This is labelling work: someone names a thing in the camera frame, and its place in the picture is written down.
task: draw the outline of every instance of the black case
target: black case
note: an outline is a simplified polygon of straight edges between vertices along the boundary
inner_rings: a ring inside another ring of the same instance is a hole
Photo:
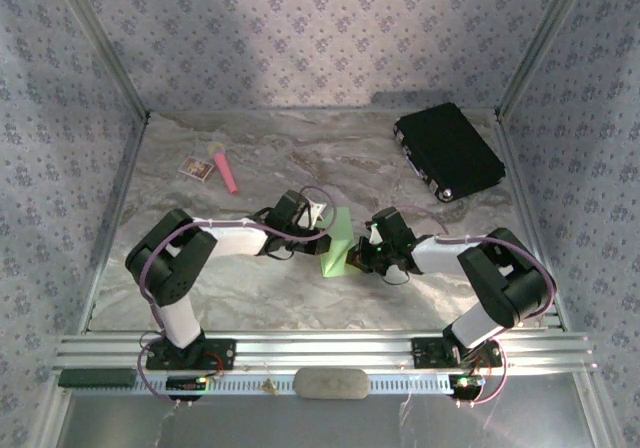
[[[416,174],[444,203],[505,176],[504,164],[453,103],[403,116],[393,133]]]

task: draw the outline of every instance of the pink highlighter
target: pink highlighter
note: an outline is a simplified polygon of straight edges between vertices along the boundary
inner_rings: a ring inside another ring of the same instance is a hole
[[[226,150],[222,143],[213,143],[207,148],[209,156],[213,158],[218,170],[220,170],[220,173],[222,174],[222,179],[227,185],[227,190],[229,190],[229,193],[232,195],[235,195],[238,192],[238,185],[236,185],[236,180],[233,178],[233,174],[231,173],[231,167],[229,166],[229,161],[227,160],[225,151]]]

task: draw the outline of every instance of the gray marble tabletop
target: gray marble tabletop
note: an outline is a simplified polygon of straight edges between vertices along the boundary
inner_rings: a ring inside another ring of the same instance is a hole
[[[257,111],[210,115],[154,114],[144,135],[113,248],[95,298],[89,328],[143,330],[154,322],[124,260],[169,210],[234,219],[272,206],[287,189],[317,185],[351,210],[356,236],[364,222],[392,205],[431,211],[453,235],[483,234],[498,226],[517,236],[509,180],[449,204],[439,203],[393,141],[400,112]],[[469,119],[494,148],[486,116]],[[178,173],[188,156],[207,159],[212,141],[227,146],[240,192],[230,195],[218,172],[204,182]],[[416,235],[439,233],[427,216],[406,213]],[[413,276],[389,286],[377,275],[323,278],[317,257],[287,262],[230,256],[210,260],[191,290],[207,330],[442,329],[476,299],[463,278]]]

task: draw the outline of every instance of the floral wallpaper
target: floral wallpaper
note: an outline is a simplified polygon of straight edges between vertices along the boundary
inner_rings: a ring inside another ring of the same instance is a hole
[[[24,446],[74,332],[140,122],[65,0],[0,0],[0,446]]]
[[[514,112],[572,326],[640,446],[640,0],[577,0]]]
[[[152,111],[496,106],[550,0],[90,0]]]

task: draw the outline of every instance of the metal frame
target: metal frame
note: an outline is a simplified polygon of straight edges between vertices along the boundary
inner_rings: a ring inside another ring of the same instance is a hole
[[[120,62],[113,44],[91,7],[91,3],[89,3],[89,0],[67,0],[67,2],[71,10],[78,17],[87,38],[93,43],[93,46],[98,52],[98,56],[104,63],[111,78],[122,92],[129,108],[140,120],[144,120],[147,115],[144,103],[129,79],[127,71]]]
[[[142,334],[67,336],[60,343],[54,369],[132,368]],[[459,368],[413,368],[411,339],[441,336],[436,331],[207,333],[208,338],[237,341],[234,374],[292,375],[309,366],[357,368],[368,374],[462,374]],[[581,373],[597,367],[585,333],[521,329],[499,339],[508,356],[510,376]]]
[[[507,133],[496,115],[491,120],[498,138],[500,154],[507,166],[508,177],[513,186],[515,206],[518,212],[520,224],[526,230],[526,241],[530,250],[549,270],[551,276],[557,279],[553,266],[549,263],[549,254],[542,241],[542,235],[538,227],[540,223],[533,208],[533,202],[526,190],[524,176],[520,165],[516,162],[516,149],[507,136]],[[562,292],[555,299],[555,307],[561,325],[566,331],[571,331],[571,322],[567,310],[562,301]],[[599,372],[576,373],[573,376],[578,396],[582,404],[587,424],[591,430],[595,446],[625,446],[625,441],[620,430],[620,424],[614,414],[613,404],[607,394],[602,376]]]
[[[113,209],[114,216],[110,220],[109,227],[104,235],[104,238],[102,240],[99,240],[99,242],[97,243],[98,248],[96,257],[98,259],[98,263],[96,269],[92,273],[90,273],[90,278],[86,283],[89,286],[89,294],[87,296],[87,301],[84,305],[84,309],[82,310],[82,315],[80,316],[80,323],[78,327],[78,333],[80,334],[87,333],[89,329],[91,313],[93,312],[93,308],[95,307],[95,297],[98,292],[100,281],[102,280],[102,274],[105,267],[107,266],[107,260],[109,259],[109,253],[111,252],[111,247],[113,246],[116,229],[118,228],[120,218],[122,217],[124,201],[127,192],[129,191],[129,183],[131,183],[131,177],[133,176],[133,170],[136,165],[136,160],[138,159],[138,153],[140,152],[140,147],[142,146],[142,138],[148,124],[148,119],[145,119],[140,123],[140,126],[129,136],[129,140],[127,141],[124,149],[124,155],[122,156],[122,159],[128,160],[129,163],[124,166],[124,170],[119,170],[118,174],[116,175],[115,184],[116,186],[120,186],[121,188],[118,191],[117,199],[115,200]]]
[[[501,121],[507,120],[515,110],[574,2],[575,0],[551,0],[549,3],[536,34],[502,95],[498,105]]]

